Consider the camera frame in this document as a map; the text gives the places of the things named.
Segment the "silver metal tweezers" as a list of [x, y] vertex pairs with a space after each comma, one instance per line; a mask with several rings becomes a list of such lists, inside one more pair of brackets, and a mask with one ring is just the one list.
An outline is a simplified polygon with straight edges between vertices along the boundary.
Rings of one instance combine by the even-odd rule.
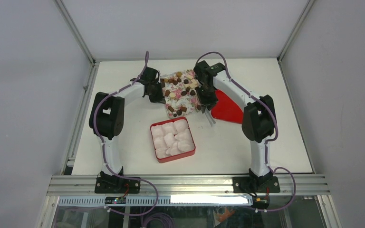
[[209, 121], [210, 126], [213, 127], [216, 124], [216, 121], [214, 120], [210, 111], [207, 108], [205, 108], [204, 114], [205, 114], [207, 120]]

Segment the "red square chocolate box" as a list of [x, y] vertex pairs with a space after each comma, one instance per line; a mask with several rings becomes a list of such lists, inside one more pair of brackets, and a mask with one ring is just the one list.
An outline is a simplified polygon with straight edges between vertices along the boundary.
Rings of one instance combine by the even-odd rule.
[[159, 163], [193, 156], [196, 145], [185, 117], [154, 123], [150, 126], [154, 153]]

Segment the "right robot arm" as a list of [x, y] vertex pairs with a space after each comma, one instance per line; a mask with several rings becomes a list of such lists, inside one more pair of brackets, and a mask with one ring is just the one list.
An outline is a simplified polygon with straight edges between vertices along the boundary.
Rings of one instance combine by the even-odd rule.
[[249, 186], [254, 192], [262, 192], [273, 176], [267, 146], [277, 126], [273, 99], [269, 95], [252, 95], [229, 75], [222, 63], [210, 66], [204, 60], [199, 61], [193, 71], [200, 83], [195, 90], [203, 113], [216, 106], [216, 90], [226, 94], [243, 111], [241, 129], [251, 146]]

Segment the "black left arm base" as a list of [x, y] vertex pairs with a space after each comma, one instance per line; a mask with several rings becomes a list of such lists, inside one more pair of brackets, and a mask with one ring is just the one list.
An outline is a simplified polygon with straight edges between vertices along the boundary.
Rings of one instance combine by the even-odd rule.
[[109, 175], [101, 171], [96, 177], [94, 193], [96, 194], [138, 194], [140, 193], [141, 179], [130, 180]]

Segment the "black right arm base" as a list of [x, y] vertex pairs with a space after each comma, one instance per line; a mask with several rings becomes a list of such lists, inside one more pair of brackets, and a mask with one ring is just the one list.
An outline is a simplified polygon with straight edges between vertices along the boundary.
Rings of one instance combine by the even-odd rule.
[[258, 177], [249, 170], [246, 176], [233, 177], [232, 186], [234, 193], [280, 193], [279, 180], [270, 171]]

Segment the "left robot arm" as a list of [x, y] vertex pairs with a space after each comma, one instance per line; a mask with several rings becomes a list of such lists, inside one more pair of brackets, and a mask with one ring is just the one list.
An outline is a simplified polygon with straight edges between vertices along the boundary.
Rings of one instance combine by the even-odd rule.
[[120, 192], [125, 178], [123, 165], [120, 161], [118, 137], [122, 132], [125, 120], [125, 108], [131, 102], [147, 96], [151, 102], [162, 103], [164, 96], [161, 91], [160, 72], [151, 67], [145, 67], [141, 74], [112, 93], [98, 92], [95, 96], [89, 118], [89, 127], [97, 136], [103, 158], [100, 176], [108, 176], [106, 187], [112, 193]]

